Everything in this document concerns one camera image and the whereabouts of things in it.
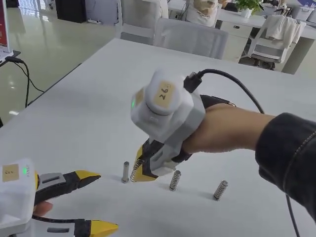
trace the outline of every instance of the shiny floor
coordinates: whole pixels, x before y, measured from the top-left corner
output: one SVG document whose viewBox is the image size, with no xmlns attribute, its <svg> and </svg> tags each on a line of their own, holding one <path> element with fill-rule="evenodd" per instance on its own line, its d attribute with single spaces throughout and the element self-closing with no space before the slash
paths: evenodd
<svg viewBox="0 0 316 237">
<path fill-rule="evenodd" d="M 9 8 L 9 36 L 19 58 L 30 68 L 35 85 L 46 90 L 107 44 L 114 27 L 59 20 L 43 0 L 20 0 Z M 14 64 L 0 67 L 0 117 L 4 123 L 24 109 L 27 78 Z M 30 90 L 32 101 L 40 95 Z"/>
</svg>

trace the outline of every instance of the sticker label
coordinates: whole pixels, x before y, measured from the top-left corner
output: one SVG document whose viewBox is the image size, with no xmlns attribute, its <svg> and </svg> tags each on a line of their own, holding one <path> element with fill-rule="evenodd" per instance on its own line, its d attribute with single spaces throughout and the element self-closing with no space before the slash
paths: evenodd
<svg viewBox="0 0 316 237">
<path fill-rule="evenodd" d="M 138 91 L 136 93 L 136 96 L 135 96 L 135 99 L 136 99 L 136 106 L 143 101 L 144 99 L 144 89 L 141 88 L 140 91 Z"/>
<path fill-rule="evenodd" d="M 9 164 L 2 166 L 2 181 L 9 182 L 19 179 L 19 165 Z"/>
<path fill-rule="evenodd" d="M 163 80 L 160 83 L 157 93 L 154 97 L 154 103 L 165 109 L 168 109 L 173 92 L 174 84 Z"/>
</svg>

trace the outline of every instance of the metal spring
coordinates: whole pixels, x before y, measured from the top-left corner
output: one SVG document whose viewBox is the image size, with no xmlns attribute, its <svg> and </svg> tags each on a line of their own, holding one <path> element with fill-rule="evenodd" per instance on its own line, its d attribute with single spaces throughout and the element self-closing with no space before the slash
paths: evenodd
<svg viewBox="0 0 316 237">
<path fill-rule="evenodd" d="M 138 168 L 139 168 L 143 163 L 144 163 L 144 161 L 143 161 L 142 159 L 139 159 L 139 160 L 137 160 L 137 161 L 135 162 L 134 167 L 133 167 L 133 171 L 132 171 L 132 173 L 131 173 L 131 175 L 130 175 L 130 180 L 131 180 L 132 182 L 136 182 L 136 181 L 134 180 L 136 171 L 138 170 Z"/>
<path fill-rule="evenodd" d="M 177 189 L 180 177 L 181 177 L 181 172 L 179 170 L 176 170 L 173 173 L 173 176 L 169 185 L 170 191 L 175 191 Z"/>
<path fill-rule="evenodd" d="M 221 199 L 221 196 L 223 195 L 225 189 L 227 188 L 228 186 L 228 182 L 226 180 L 223 180 L 218 188 L 216 189 L 215 193 L 214 193 L 214 198 L 219 201 Z"/>
</svg>

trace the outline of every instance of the hand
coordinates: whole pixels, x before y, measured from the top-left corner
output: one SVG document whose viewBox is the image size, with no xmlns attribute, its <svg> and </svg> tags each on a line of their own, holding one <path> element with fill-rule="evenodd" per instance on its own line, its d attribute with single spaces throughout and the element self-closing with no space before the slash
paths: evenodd
<svg viewBox="0 0 316 237">
<path fill-rule="evenodd" d="M 36 205 L 33 210 L 33 214 L 36 216 L 43 216 L 53 208 L 53 204 L 43 201 Z"/>
<path fill-rule="evenodd" d="M 184 141 L 183 149 L 190 154 L 255 150 L 263 129 L 273 118 L 226 104 L 211 106 L 198 129 Z"/>
</svg>

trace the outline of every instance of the dark jacket sleeve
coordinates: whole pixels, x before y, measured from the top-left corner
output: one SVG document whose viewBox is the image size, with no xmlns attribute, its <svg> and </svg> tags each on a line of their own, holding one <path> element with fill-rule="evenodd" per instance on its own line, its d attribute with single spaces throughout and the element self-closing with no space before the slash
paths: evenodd
<svg viewBox="0 0 316 237">
<path fill-rule="evenodd" d="M 316 221 L 316 123 L 291 114 L 270 121 L 256 147 L 259 174 Z"/>
</svg>

